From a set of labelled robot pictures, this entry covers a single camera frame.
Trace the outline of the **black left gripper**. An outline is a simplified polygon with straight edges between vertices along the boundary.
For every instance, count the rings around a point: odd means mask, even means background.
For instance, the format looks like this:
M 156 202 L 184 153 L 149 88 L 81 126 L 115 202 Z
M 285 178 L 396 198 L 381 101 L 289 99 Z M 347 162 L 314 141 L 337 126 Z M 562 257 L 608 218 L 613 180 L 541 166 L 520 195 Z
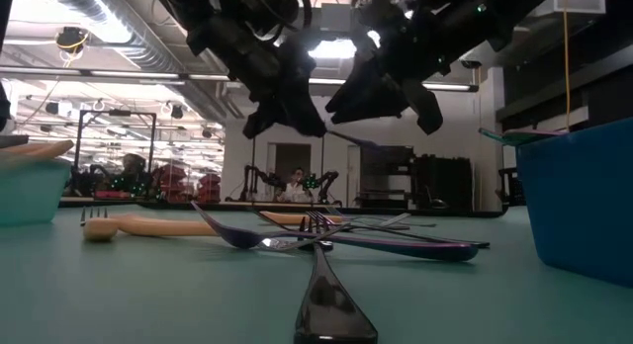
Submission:
M 305 136 L 327 132 L 310 95 L 310 77 L 316 68 L 301 43 L 290 38 L 279 46 L 256 38 L 238 21 L 210 15 L 189 31 L 187 45 L 196 55 L 212 52 L 257 102 L 248 116 L 243 135 L 255 138 L 273 125 L 285 122 Z

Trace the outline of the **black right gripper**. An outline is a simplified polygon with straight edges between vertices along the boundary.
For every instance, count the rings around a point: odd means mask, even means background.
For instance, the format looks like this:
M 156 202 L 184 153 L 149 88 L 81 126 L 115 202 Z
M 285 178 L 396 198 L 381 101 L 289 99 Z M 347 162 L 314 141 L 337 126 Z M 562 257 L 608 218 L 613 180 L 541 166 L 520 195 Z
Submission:
M 427 135 L 438 131 L 443 117 L 437 98 L 420 81 L 450 73 L 475 46 L 475 0 L 415 0 L 406 11 L 392 0 L 371 0 L 360 9 L 360 24 L 380 41 L 367 42 L 355 55 L 349 76 L 325 106 L 331 121 L 399 118 L 409 104 Z M 405 96 L 396 82 L 403 82 Z

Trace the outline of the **black fork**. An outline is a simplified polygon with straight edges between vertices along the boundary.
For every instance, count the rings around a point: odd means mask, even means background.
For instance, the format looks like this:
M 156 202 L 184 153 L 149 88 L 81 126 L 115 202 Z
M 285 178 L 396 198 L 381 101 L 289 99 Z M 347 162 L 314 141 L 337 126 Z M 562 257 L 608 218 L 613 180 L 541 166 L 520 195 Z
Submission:
M 323 214 L 321 214 L 319 212 L 308 211 L 307 215 L 314 222 L 327 224 L 327 225 L 335 225 L 335 222 L 333 222 L 332 220 L 330 220 L 325 215 L 323 215 Z M 386 226 L 363 225 L 363 224 L 358 225 L 358 224 L 350 224 L 349 222 L 344 222 L 342 225 L 346 225 L 347 226 L 346 231 L 351 231 L 352 229 L 364 229 L 364 230 L 385 232 L 385 233 L 398 235 L 398 236 L 403 236 L 403 237 L 412 238 L 412 239 L 417 239 L 417 240 L 424 240 L 424 241 L 431 242 L 431 243 L 463 243 L 463 244 L 469 244 L 469 245 L 476 246 L 477 248 L 480 248 L 480 249 L 489 249 L 491 247 L 491 244 L 489 242 L 459 240 L 459 239 L 450 239 L 450 238 L 442 238 L 442 237 L 427 236 L 427 235 L 418 235 L 418 234 L 408 233 L 408 232 L 404 232 L 404 231 L 393 230 L 393 229 L 388 228 Z
M 373 323 L 332 271 L 325 251 L 330 244 L 313 244 L 314 266 L 300 305 L 293 344 L 378 344 Z

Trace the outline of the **bright ceiling light panel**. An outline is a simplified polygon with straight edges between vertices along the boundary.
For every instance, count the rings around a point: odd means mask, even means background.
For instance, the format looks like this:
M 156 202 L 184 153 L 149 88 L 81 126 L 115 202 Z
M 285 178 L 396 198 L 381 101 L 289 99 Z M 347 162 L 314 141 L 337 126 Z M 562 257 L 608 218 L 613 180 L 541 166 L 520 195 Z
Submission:
M 308 54 L 316 59 L 349 59 L 354 57 L 359 46 L 360 43 L 355 43 L 351 39 L 321 41 L 309 49 Z

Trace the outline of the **person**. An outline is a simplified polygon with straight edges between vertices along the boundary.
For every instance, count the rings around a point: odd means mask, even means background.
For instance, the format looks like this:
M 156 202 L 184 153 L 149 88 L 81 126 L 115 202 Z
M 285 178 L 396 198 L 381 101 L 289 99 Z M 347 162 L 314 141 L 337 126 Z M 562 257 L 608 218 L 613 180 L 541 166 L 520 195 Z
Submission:
M 111 179 L 111 190 L 129 193 L 131 196 L 141 196 L 149 182 L 150 174 L 145 171 L 146 160 L 128 153 L 123 157 L 123 171 Z
M 304 177 L 304 169 L 301 167 L 296 168 L 291 174 L 291 179 L 286 184 L 286 187 L 278 193 L 276 200 L 283 203 L 312 203 L 314 197 L 311 191 L 304 187 Z

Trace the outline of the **black cabinet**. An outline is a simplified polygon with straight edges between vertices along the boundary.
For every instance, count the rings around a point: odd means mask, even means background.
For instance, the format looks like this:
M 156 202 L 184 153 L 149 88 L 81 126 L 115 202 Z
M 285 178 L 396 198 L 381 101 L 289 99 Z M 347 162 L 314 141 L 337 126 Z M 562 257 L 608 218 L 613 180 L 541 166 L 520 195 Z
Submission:
M 473 172 L 468 158 L 424 154 L 411 165 L 411 197 L 419 210 L 473 210 Z

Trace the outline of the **red storage bins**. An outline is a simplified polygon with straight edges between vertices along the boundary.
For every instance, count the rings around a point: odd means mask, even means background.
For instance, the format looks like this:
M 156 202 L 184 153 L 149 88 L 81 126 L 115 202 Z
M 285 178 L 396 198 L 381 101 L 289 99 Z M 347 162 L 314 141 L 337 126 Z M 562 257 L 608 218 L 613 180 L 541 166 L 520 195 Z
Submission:
M 196 201 L 216 204 L 221 201 L 221 177 L 215 173 L 199 173 L 163 165 L 152 172 L 151 187 L 152 196 L 163 203 Z

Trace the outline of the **black chair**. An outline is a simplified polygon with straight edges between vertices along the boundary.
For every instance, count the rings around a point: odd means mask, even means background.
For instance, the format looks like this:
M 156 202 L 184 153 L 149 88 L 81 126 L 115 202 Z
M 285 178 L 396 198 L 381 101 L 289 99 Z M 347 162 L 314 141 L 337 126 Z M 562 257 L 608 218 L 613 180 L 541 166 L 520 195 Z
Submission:
M 498 171 L 501 178 L 501 186 L 496 194 L 501 201 L 502 208 L 506 211 L 510 207 L 525 206 L 526 201 L 523 188 L 518 179 L 516 167 L 504 168 Z

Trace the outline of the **white ceiling box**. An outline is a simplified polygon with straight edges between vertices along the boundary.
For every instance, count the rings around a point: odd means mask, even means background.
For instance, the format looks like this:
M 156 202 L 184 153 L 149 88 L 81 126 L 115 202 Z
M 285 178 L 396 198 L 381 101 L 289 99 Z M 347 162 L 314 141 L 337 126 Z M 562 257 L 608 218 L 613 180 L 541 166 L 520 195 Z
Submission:
M 545 0 L 534 9 L 535 17 L 558 14 L 567 11 L 569 14 L 599 15 L 606 12 L 606 0 Z

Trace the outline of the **blue plastic bin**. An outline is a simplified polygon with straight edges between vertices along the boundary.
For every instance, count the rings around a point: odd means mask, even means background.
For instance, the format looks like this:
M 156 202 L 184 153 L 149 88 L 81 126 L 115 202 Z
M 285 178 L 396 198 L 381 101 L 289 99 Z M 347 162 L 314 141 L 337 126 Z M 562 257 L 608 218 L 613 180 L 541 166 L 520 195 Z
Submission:
M 633 288 L 633 118 L 516 149 L 537 255 Z

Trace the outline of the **teal green table mat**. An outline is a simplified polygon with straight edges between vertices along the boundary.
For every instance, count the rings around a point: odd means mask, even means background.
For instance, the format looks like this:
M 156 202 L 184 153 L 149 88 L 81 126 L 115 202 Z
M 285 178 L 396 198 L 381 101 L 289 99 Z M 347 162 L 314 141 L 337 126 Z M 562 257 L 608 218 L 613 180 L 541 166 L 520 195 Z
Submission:
M 313 259 L 212 237 L 83 239 L 77 209 L 0 227 L 0 344 L 292 344 Z M 527 213 L 416 217 L 467 263 L 344 245 L 329 264 L 380 344 L 633 344 L 633 289 L 544 265 Z

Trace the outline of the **teal plastic bin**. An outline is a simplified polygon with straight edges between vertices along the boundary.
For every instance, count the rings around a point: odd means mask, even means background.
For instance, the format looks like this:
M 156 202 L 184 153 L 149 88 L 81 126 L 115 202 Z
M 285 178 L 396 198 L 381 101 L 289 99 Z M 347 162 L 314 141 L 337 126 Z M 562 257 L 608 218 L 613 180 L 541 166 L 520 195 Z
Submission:
M 69 176 L 64 161 L 0 152 L 0 227 L 51 221 Z

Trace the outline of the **black gantry frame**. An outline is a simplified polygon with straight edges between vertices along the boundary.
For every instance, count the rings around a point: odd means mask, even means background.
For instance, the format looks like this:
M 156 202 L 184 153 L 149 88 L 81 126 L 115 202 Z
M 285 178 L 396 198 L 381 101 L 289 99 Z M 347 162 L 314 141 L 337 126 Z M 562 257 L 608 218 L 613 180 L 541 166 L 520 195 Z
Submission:
M 142 191 L 135 193 L 135 196 L 143 197 L 146 200 L 149 199 L 150 186 L 152 183 L 151 172 L 152 172 L 152 161 L 155 147 L 155 133 L 156 133 L 156 122 L 157 115 L 156 113 L 148 113 L 148 112 L 133 112 L 129 110 L 123 109 L 113 109 L 109 111 L 97 111 L 97 110 L 81 110 L 79 112 L 79 120 L 77 127 L 77 134 L 75 140 L 75 153 L 74 153 L 74 161 L 71 166 L 71 177 L 70 177 L 70 185 L 72 187 L 78 186 L 79 181 L 79 161 L 80 161 L 80 148 L 81 142 L 84 140 L 83 130 L 90 126 L 93 121 L 99 118 L 102 114 L 107 114 L 110 117 L 118 117 L 118 118 L 130 118 L 133 116 L 137 116 L 140 118 L 142 122 L 144 122 L 143 116 L 148 116 L 151 118 L 151 126 L 149 139 L 146 140 L 147 148 L 148 148 L 148 161 L 146 162 L 146 171 L 142 171 L 141 174 L 144 177 L 144 184 Z
M 266 173 L 275 173 L 286 184 L 293 171 L 301 167 L 305 178 L 317 178 L 323 171 L 324 139 L 307 139 L 298 135 L 277 135 L 273 138 L 263 135 L 251 141 L 250 158 L 247 165 L 258 167 Z M 278 203 L 276 197 L 282 191 L 263 182 L 258 183 L 258 193 L 252 196 L 252 202 Z

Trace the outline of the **black table frame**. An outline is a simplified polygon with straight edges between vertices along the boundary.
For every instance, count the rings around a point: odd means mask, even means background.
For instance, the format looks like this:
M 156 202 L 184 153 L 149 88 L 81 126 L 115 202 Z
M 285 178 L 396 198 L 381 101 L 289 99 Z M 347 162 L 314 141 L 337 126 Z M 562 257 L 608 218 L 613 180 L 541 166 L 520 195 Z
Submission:
M 60 209 L 83 208 L 83 207 L 109 207 L 109 206 L 131 206 L 136 205 L 141 208 L 157 210 L 157 211 L 189 211 L 192 206 L 188 203 L 159 203 L 151 201 L 121 201 L 121 200 L 90 200 L 90 199 L 71 199 L 63 198 L 58 207 Z M 326 205 L 302 205 L 302 204 L 279 204 L 279 203 L 241 203 L 227 202 L 217 204 L 202 204 L 204 211 L 210 212 L 245 212 L 245 211 L 270 211 L 275 213 L 298 213 L 308 210 L 326 209 Z M 398 210 L 398 209 L 354 209 L 354 208 L 337 208 L 344 215 L 399 215 L 401 213 L 410 213 L 416 216 L 453 216 L 453 217 L 473 217 L 473 218 L 496 218 L 504 215 L 504 212 L 466 212 L 451 210 Z

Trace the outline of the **silver ventilation duct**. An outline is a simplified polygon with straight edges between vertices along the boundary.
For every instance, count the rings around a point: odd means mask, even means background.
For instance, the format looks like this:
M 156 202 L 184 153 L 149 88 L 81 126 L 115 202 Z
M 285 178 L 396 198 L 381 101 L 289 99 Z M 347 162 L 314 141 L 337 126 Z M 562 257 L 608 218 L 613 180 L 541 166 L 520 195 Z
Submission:
M 119 44 L 125 59 L 142 72 L 185 73 L 186 66 L 165 45 L 150 25 L 126 0 L 52 0 L 79 14 L 93 28 L 93 33 L 106 43 Z M 186 81 L 170 85 L 170 90 L 182 96 L 204 119 L 221 122 L 232 116 L 242 119 L 244 114 L 220 92 L 223 86 L 213 82 L 205 87 Z

